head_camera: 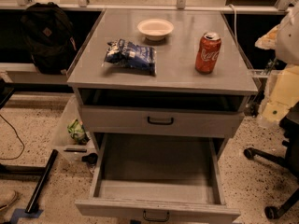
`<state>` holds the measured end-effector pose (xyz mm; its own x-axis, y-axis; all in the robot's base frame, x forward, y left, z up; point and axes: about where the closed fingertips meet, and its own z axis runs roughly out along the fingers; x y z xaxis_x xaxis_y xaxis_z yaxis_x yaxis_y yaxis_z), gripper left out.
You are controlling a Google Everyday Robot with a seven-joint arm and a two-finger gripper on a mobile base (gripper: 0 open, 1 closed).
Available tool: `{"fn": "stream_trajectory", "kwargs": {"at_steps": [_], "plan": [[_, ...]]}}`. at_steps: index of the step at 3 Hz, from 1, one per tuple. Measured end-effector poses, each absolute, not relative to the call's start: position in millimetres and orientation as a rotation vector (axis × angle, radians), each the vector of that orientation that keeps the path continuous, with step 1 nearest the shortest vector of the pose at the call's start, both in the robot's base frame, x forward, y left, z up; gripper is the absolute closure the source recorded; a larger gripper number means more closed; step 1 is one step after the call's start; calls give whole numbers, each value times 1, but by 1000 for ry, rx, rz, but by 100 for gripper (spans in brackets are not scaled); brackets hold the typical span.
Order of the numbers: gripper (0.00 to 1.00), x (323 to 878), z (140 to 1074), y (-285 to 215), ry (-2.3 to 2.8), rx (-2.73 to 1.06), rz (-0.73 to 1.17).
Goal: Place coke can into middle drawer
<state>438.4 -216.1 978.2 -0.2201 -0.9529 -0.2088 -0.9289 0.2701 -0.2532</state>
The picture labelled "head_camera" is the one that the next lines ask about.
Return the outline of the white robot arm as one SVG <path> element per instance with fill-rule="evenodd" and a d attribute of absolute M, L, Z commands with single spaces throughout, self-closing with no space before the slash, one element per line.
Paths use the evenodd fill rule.
<path fill-rule="evenodd" d="M 273 49 L 278 60 L 288 64 L 299 64 L 299 3 L 281 23 L 260 37 L 255 46 L 259 49 Z"/>

